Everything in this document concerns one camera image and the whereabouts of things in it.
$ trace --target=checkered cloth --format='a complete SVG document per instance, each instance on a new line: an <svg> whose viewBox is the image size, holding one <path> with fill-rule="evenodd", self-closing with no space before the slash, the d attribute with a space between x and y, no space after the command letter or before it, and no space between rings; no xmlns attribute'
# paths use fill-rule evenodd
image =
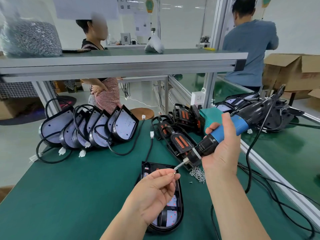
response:
<svg viewBox="0 0 320 240"><path fill-rule="evenodd" d="M63 83L69 89L74 89L75 81L74 80L64 80ZM50 81L51 87L56 93L56 87L53 81ZM8 98L36 98L38 97L35 88L32 85L32 82L9 82L9 83L0 83L0 99Z"/></svg>
<svg viewBox="0 0 320 240"><path fill-rule="evenodd" d="M118 80L115 77L109 77L103 80L102 83L106 85L108 92L103 90L95 96L95 99L99 109L104 109L109 114L112 114L117 106L121 107Z"/></svg>

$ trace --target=man in blue shirt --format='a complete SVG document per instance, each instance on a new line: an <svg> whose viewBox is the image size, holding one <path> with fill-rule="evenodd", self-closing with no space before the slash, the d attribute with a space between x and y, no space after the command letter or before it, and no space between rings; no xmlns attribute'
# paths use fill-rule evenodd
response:
<svg viewBox="0 0 320 240"><path fill-rule="evenodd" d="M266 50L275 50L279 44L276 25L273 22L253 20L256 0L236 0L232 13L235 28L225 37L223 50L248 52L244 70L228 72L225 79L259 91L262 85L263 59Z"/></svg>

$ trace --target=black hair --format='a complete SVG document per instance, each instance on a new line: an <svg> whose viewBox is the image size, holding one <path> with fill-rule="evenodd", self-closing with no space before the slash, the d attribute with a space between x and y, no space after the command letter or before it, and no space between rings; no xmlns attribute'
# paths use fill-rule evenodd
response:
<svg viewBox="0 0 320 240"><path fill-rule="evenodd" d="M256 0L236 0L232 7L232 13L237 12L242 18L254 12Z"/></svg>
<svg viewBox="0 0 320 240"><path fill-rule="evenodd" d="M90 19L78 19L76 23L79 25L80 28L83 29L83 32L87 34L89 32L88 22L92 24L92 20Z"/></svg>

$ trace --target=box flap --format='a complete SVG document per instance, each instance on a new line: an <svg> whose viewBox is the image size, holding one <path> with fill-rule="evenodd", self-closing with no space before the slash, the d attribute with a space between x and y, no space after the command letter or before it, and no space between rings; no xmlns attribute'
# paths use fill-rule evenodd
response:
<svg viewBox="0 0 320 240"><path fill-rule="evenodd" d="M302 72L320 72L320 56L302 56Z"/></svg>
<svg viewBox="0 0 320 240"><path fill-rule="evenodd" d="M311 92L309 92L309 95L320 99L320 88L312 90Z"/></svg>
<svg viewBox="0 0 320 240"><path fill-rule="evenodd" d="M264 59L264 64L286 67L297 60L301 55L295 54L270 54Z"/></svg>

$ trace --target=red checkered apron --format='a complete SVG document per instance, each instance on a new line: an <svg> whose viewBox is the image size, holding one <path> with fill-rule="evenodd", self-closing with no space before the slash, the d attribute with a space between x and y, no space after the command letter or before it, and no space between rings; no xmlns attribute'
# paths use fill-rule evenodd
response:
<svg viewBox="0 0 320 240"><path fill-rule="evenodd" d="M109 77L102 81L108 91L103 90L97 96L95 96L99 109L104 109L109 114L112 114L114 109L120 104L120 94L118 80L115 77Z"/></svg>

